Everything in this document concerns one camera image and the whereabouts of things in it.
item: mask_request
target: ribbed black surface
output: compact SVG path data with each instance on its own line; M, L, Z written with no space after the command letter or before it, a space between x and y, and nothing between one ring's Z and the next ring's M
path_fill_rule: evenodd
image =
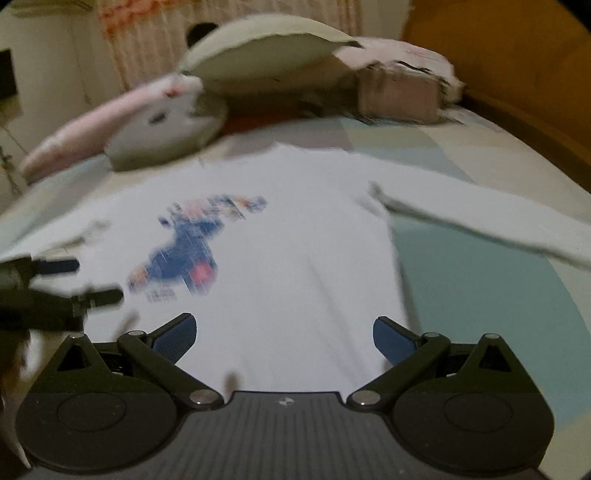
M356 413L333 393L236 393L221 410L188 416L175 439L124 471L70 476L36 468L33 479L452 480L409 455L383 419ZM506 480L541 480L533 471Z

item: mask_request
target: graphic print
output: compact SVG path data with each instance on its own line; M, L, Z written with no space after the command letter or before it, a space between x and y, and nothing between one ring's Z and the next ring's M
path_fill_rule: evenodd
M263 197L231 195L195 200L184 208L173 204L168 209L170 220L158 218L163 227L174 231L173 242L154 250L148 264L131 273L129 289L139 291L152 282L164 285L183 281L191 293L207 294L217 272L209 240L224 229L222 219L236 222L246 218L244 212L259 213L266 206Z

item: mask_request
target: metal pivot screw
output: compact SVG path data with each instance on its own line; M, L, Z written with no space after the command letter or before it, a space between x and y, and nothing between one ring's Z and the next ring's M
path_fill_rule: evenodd
M351 398L357 405L362 406L375 405L382 399L380 394L373 390L359 390L355 392Z
M197 405L209 405L219 398L217 392L204 388L202 390L195 390L189 395L189 400Z

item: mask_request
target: wooden headboard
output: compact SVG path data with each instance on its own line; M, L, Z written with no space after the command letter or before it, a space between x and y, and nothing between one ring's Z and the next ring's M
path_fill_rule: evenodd
M404 40L445 55L463 105L591 192L591 34L557 0L413 0Z

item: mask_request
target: curtain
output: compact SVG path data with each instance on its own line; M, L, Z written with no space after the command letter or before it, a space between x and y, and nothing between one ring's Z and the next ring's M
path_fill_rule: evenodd
M187 50L187 29L199 22L279 12L361 34L359 0L98 0L97 6L125 90L172 72Z

